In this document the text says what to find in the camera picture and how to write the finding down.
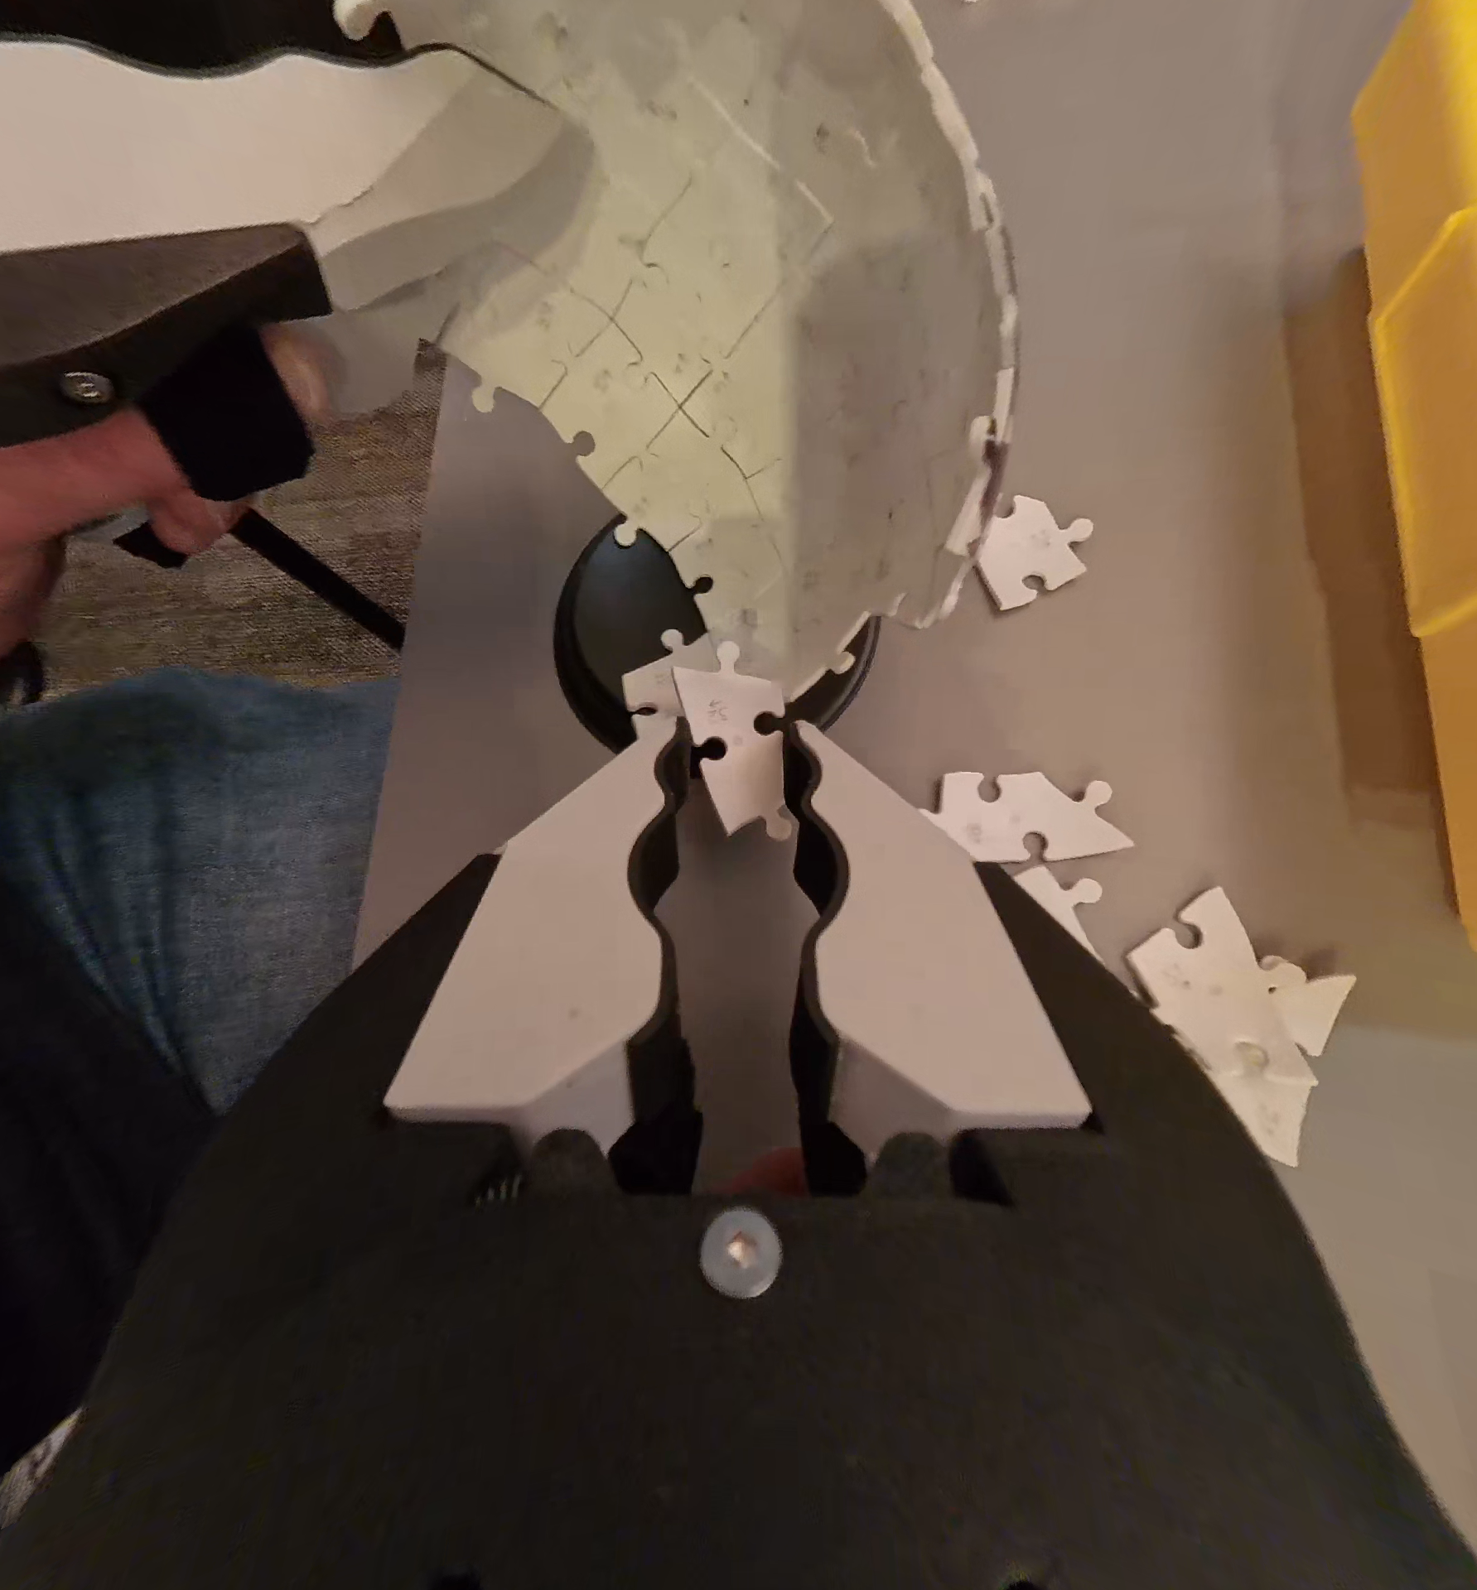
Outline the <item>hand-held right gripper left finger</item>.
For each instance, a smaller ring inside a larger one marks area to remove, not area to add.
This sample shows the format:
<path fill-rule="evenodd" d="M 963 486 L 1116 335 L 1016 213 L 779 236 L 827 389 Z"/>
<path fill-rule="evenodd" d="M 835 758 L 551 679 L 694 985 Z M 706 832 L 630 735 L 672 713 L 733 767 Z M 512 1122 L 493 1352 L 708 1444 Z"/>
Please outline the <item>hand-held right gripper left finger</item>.
<path fill-rule="evenodd" d="M 628 1048 L 669 963 L 630 862 L 686 784 L 686 745 L 633 745 L 507 842 L 385 1095 L 391 1117 L 514 1138 L 635 1124 Z"/>

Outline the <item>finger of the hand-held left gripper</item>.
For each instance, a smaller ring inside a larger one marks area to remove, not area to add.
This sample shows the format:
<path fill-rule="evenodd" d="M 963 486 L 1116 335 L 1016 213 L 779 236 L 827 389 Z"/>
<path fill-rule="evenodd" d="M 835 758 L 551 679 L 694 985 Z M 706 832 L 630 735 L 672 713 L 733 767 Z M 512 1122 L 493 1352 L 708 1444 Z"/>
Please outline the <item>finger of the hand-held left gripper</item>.
<path fill-rule="evenodd" d="M 589 131 L 448 27 L 407 46 L 165 71 L 0 41 L 0 257 L 286 226 L 340 313 L 570 267 L 597 221 Z"/>

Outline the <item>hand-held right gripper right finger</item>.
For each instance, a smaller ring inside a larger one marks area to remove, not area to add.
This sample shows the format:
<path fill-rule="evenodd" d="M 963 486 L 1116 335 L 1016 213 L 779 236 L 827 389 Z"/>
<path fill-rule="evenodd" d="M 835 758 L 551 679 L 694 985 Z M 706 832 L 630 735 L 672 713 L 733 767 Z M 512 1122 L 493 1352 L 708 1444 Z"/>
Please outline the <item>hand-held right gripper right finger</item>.
<path fill-rule="evenodd" d="M 977 864 L 818 728 L 786 730 L 815 910 L 788 1058 L 803 1134 L 1082 1126 L 1091 1105 Z"/>

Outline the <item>white curved puzzle piece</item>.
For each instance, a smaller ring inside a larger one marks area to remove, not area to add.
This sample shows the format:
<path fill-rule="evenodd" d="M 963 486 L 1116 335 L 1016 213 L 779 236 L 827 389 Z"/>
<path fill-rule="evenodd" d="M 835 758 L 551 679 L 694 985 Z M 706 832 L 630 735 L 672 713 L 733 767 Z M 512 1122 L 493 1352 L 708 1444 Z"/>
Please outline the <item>white curved puzzle piece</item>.
<path fill-rule="evenodd" d="M 672 668 L 681 716 L 696 745 L 720 743 L 723 753 L 703 753 L 701 777 L 728 837 L 761 823 L 767 838 L 784 842 L 793 818 L 784 796 L 783 731 L 788 701 L 781 685 L 740 667 L 740 646 L 723 639 L 708 668 Z"/>
<path fill-rule="evenodd" d="M 1079 548 L 1092 532 L 1086 517 L 1062 524 L 1043 500 L 1016 495 L 992 517 L 973 565 L 994 610 L 1019 610 L 1082 576 Z"/>

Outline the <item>white puzzle pieces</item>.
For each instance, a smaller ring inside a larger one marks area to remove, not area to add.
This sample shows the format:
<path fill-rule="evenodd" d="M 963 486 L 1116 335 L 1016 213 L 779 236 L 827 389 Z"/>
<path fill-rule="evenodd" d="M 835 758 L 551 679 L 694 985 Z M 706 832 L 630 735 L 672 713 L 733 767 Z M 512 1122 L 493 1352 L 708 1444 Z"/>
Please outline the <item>white puzzle pieces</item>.
<path fill-rule="evenodd" d="M 1062 881 L 1055 862 L 1081 862 L 1133 840 L 1104 816 L 1111 786 L 1070 794 L 1040 770 L 992 781 L 978 770 L 943 774 L 926 820 L 980 864 L 1004 864 L 1012 879 L 1087 952 L 1094 945 L 1081 911 L 1101 900 L 1092 879 Z M 1310 974 L 1302 964 L 1259 956 L 1225 889 L 1184 905 L 1174 925 L 1125 957 L 1138 993 L 1244 1126 L 1261 1153 L 1283 1167 L 1302 1160 L 1312 1061 L 1339 1022 L 1356 980 Z"/>

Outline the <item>black round ball stand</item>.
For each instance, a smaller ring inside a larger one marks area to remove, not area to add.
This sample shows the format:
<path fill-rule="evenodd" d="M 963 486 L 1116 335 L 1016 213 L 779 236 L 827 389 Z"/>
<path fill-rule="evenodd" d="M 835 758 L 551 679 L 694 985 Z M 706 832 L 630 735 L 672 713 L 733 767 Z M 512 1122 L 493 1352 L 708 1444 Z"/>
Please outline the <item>black round ball stand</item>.
<path fill-rule="evenodd" d="M 624 542 L 626 522 L 604 527 L 575 558 L 556 600 L 553 663 L 579 723 L 609 752 L 636 740 L 647 707 L 628 702 L 626 677 L 669 668 L 672 645 L 716 665 L 723 639 L 742 648 L 739 670 L 761 677 L 784 663 L 788 587 L 737 559 L 706 558 L 708 546 L 669 551 L 647 531 Z"/>

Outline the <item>partly built puzzle ball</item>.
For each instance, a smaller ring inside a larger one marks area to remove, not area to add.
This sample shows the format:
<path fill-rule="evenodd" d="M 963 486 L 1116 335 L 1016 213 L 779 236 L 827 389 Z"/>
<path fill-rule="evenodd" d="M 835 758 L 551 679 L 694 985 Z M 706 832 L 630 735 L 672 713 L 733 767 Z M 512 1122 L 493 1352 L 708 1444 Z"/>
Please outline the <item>partly built puzzle ball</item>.
<path fill-rule="evenodd" d="M 664 546 L 788 699 L 951 610 L 1018 366 L 1001 206 L 914 3 L 332 3 L 589 138 L 565 221 L 459 245 L 436 340 Z"/>

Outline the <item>yellow plastic bin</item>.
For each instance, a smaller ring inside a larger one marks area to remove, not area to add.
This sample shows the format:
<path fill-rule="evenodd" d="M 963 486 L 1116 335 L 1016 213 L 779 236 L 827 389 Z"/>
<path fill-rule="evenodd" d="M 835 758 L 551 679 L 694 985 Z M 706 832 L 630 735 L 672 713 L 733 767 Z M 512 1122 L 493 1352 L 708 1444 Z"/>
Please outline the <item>yellow plastic bin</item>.
<path fill-rule="evenodd" d="M 1351 129 L 1406 614 L 1477 952 L 1477 2 L 1407 7 Z"/>

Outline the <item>black metal table leg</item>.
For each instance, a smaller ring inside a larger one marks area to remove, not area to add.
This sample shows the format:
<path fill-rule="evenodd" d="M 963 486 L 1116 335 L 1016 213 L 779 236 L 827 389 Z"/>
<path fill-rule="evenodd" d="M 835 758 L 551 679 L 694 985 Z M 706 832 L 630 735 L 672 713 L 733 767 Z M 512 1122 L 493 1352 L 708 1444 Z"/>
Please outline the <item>black metal table leg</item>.
<path fill-rule="evenodd" d="M 252 508 L 243 512 L 231 527 L 231 537 L 383 646 L 393 653 L 402 651 L 407 639 L 407 626 L 402 619 L 362 593 L 349 578 L 276 527 L 260 512 Z"/>

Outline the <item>person's leg in jeans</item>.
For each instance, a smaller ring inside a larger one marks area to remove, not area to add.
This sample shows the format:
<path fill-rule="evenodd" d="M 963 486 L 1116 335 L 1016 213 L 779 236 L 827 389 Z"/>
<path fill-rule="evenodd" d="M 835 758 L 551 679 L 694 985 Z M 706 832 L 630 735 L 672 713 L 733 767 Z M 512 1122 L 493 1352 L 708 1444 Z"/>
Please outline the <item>person's leg in jeans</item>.
<path fill-rule="evenodd" d="M 395 706 L 158 668 L 0 716 L 0 877 L 216 1114 L 351 969 Z"/>

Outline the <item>person's dark shirt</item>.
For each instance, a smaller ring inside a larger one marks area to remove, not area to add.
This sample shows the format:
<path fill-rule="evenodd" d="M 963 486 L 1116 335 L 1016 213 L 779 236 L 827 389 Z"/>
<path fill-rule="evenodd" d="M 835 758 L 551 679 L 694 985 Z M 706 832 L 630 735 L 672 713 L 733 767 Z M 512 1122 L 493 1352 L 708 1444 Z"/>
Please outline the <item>person's dark shirt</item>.
<path fill-rule="evenodd" d="M 82 1405 L 211 1126 L 0 877 L 0 1479 Z"/>

